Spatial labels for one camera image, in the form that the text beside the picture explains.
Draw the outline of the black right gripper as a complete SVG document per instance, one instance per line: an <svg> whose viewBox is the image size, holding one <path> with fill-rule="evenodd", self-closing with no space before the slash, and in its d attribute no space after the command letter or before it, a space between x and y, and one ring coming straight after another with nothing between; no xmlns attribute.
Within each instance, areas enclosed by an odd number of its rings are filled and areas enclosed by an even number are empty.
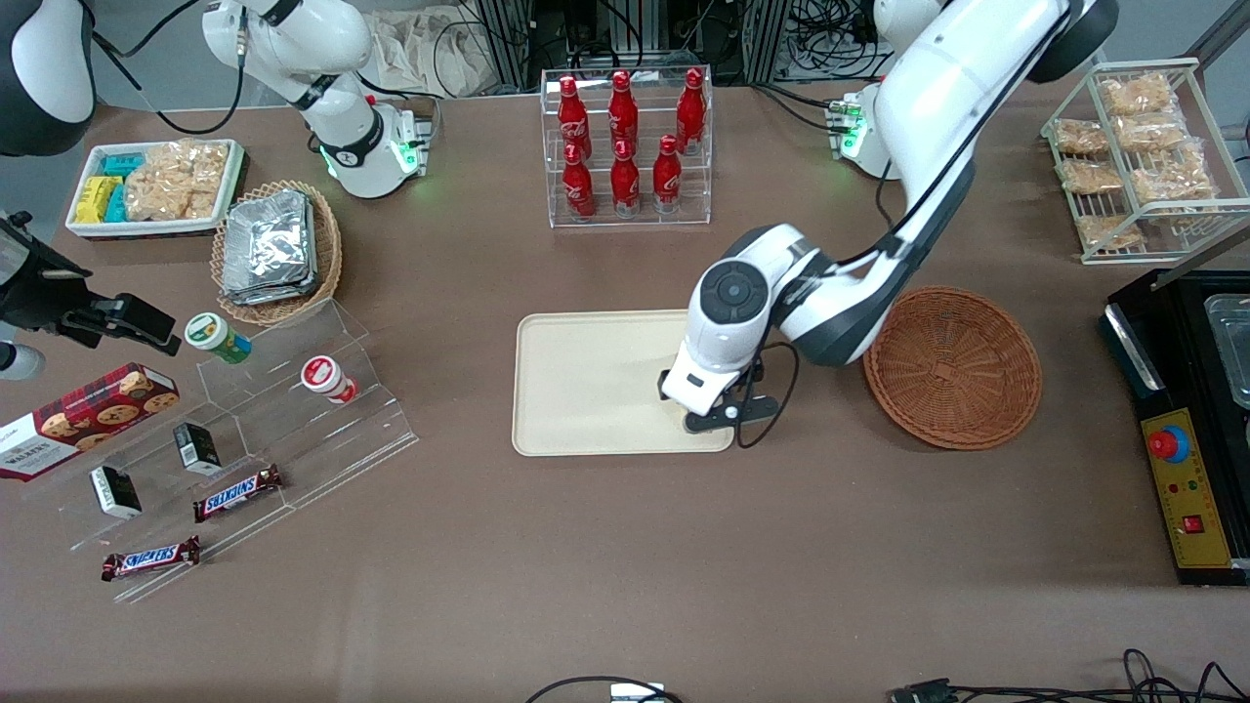
<svg viewBox="0 0 1250 703"><path fill-rule="evenodd" d="M134 340L176 355L182 339L176 320L129 293L90 293L91 273L28 234L28 215L4 215L1 319L26 331L68 336L94 349L102 336Z"/></svg>

